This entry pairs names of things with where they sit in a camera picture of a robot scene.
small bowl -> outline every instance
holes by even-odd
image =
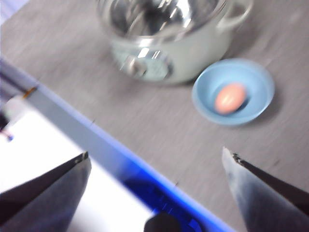
[[[237,111],[221,115],[216,112],[214,102],[221,89],[231,83],[244,85],[247,98]],[[263,67],[245,59],[225,59],[202,72],[194,83],[192,99],[197,110],[210,121],[240,125],[258,117],[268,107],[274,93],[274,81]]]

gray tabletop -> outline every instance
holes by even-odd
[[[118,72],[95,1],[31,0],[1,27],[1,52],[239,231],[223,146],[309,191],[309,3],[256,0],[226,58],[273,75],[273,103],[255,121],[223,127],[191,102],[192,84],[158,87]]]

cooking pot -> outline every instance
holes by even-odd
[[[244,11],[235,17],[235,4]],[[124,73],[145,81],[180,83],[218,61],[253,0],[99,0],[112,55]]]

brown egg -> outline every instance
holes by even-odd
[[[215,100],[215,109],[222,115],[236,111],[246,99],[246,89],[243,85],[232,83],[225,86]]]

blue edge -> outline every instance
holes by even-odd
[[[39,85],[28,101],[155,214],[175,216],[183,232],[234,231],[45,86]]]

